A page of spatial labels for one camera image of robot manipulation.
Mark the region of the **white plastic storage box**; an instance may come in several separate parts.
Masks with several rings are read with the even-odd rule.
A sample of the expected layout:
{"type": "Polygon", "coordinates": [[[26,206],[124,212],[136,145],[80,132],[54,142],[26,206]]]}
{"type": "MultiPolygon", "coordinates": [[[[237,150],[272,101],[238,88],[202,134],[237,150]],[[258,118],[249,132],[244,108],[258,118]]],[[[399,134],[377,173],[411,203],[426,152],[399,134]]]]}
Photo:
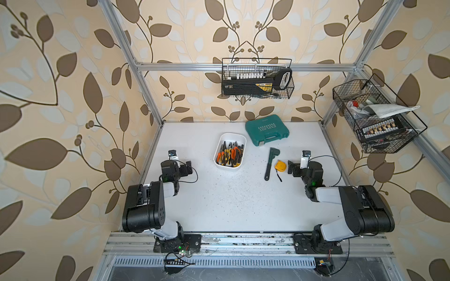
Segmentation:
{"type": "Polygon", "coordinates": [[[243,164],[246,147],[247,139],[244,135],[224,133],[218,141],[213,162],[219,169],[236,171],[243,164]]]}

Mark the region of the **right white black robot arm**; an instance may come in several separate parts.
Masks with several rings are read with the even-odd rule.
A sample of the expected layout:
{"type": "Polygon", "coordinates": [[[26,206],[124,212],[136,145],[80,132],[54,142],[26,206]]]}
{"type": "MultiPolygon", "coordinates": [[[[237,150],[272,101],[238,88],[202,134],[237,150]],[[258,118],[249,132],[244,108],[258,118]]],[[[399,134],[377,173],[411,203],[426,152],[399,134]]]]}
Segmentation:
{"type": "Polygon", "coordinates": [[[325,186],[323,167],[315,161],[308,162],[306,166],[289,161],[288,174],[302,179],[305,194],[311,201],[342,207],[342,218],[314,227],[311,234],[314,244],[394,231],[391,211],[373,186],[325,186]]]}

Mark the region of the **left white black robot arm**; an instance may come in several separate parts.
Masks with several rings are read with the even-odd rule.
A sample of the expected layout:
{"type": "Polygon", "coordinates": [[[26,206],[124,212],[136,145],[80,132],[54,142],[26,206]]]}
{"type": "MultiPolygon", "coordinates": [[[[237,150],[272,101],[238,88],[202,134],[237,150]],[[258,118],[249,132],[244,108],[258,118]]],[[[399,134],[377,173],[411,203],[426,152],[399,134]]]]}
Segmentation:
{"type": "Polygon", "coordinates": [[[178,195],[180,179],[194,171],[192,162],[165,160],[161,163],[161,170],[158,180],[128,188],[122,228],[127,233],[147,231],[161,241],[183,243],[181,224],[166,217],[165,199],[178,195]]]}

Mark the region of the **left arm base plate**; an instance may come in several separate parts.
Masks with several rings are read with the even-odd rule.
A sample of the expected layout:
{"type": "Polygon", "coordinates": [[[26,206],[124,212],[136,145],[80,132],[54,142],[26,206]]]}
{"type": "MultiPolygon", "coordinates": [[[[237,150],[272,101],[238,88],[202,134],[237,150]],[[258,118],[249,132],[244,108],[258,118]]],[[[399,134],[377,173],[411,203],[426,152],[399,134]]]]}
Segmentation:
{"type": "Polygon", "coordinates": [[[200,252],[202,236],[200,234],[183,234],[171,240],[160,240],[156,237],[153,251],[155,253],[200,252]]]}

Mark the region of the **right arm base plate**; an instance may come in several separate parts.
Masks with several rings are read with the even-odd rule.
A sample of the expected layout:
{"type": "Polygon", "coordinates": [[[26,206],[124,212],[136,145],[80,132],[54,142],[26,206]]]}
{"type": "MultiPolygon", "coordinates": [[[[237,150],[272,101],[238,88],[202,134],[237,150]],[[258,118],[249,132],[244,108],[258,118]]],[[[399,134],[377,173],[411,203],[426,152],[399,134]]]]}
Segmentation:
{"type": "Polygon", "coordinates": [[[329,242],[317,235],[308,233],[295,233],[292,237],[296,254],[343,254],[339,242],[329,242]]]}

